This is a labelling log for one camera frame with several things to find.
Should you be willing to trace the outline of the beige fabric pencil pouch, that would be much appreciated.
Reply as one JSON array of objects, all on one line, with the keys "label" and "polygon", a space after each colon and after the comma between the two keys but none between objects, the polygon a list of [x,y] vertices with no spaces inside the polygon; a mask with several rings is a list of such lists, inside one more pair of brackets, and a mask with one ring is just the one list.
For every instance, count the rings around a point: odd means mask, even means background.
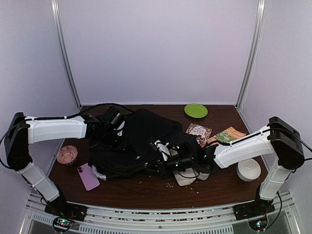
[{"label": "beige fabric pencil pouch", "polygon": [[173,172],[173,175],[179,186],[187,186],[192,184],[196,180],[199,173],[196,172],[193,168],[187,168],[185,171],[182,172]]}]

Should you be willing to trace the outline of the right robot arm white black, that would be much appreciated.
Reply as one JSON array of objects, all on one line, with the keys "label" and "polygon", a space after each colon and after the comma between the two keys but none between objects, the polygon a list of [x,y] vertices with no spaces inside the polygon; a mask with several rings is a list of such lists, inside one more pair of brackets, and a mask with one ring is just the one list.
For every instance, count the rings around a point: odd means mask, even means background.
[{"label": "right robot arm white black", "polygon": [[160,154],[153,162],[161,177],[173,172],[195,169],[210,174],[260,155],[276,154],[277,159],[261,183],[255,201],[250,204],[254,215],[262,214],[292,171],[300,168],[305,157],[299,132],[278,117],[260,130],[229,143],[214,140],[201,148],[187,133],[175,135],[168,143],[151,139],[149,146]]}]

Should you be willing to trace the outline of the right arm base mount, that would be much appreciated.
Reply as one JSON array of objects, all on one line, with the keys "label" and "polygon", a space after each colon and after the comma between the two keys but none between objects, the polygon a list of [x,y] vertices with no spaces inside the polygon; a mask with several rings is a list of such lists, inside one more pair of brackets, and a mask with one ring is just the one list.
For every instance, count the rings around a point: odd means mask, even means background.
[{"label": "right arm base mount", "polygon": [[248,225],[253,231],[265,231],[269,225],[267,213],[275,211],[272,200],[264,200],[256,195],[255,200],[233,206],[234,215],[237,221],[248,220]]}]

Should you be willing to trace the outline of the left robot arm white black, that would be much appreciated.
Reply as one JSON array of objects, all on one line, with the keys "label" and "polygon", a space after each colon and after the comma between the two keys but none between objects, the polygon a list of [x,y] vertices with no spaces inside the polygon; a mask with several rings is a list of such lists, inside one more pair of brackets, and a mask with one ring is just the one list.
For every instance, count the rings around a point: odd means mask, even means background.
[{"label": "left robot arm white black", "polygon": [[70,212],[70,205],[61,189],[37,164],[29,146],[37,143],[45,145],[49,141],[67,138],[99,141],[108,133],[121,132],[124,123],[125,117],[118,110],[97,117],[92,114],[26,117],[22,112],[16,113],[1,138],[7,161],[5,167],[29,182],[46,202],[51,203],[54,212],[66,216]]}]

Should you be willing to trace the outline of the black student backpack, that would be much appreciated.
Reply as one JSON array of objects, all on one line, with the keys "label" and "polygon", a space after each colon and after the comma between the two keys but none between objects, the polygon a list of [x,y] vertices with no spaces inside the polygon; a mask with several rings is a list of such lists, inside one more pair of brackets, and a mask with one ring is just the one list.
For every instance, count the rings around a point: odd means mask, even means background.
[{"label": "black student backpack", "polygon": [[[124,117],[123,130],[127,136],[125,149],[90,148],[88,165],[103,180],[127,178],[144,171],[146,162],[154,162],[160,156],[149,146],[150,138],[169,142],[175,135],[184,133],[181,123],[146,109],[133,111]],[[97,119],[88,129],[87,136],[90,139],[96,123],[99,123]]]}]

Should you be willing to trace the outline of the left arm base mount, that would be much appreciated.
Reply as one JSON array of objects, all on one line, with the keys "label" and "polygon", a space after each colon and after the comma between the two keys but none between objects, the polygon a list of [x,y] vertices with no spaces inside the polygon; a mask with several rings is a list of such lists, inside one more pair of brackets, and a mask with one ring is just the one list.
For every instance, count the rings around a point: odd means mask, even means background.
[{"label": "left arm base mount", "polygon": [[64,195],[58,196],[53,201],[48,201],[46,198],[41,199],[45,202],[45,212],[55,215],[52,221],[53,229],[60,234],[71,229],[76,221],[84,221],[87,207],[67,202]]}]

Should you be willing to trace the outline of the pink smartphone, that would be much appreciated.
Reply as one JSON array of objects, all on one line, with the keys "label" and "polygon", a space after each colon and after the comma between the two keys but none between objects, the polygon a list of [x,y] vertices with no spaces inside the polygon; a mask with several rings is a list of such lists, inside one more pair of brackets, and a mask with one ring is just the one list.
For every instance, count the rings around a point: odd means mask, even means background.
[{"label": "pink smartphone", "polygon": [[87,163],[79,166],[77,170],[86,191],[90,191],[100,185],[100,181]]}]

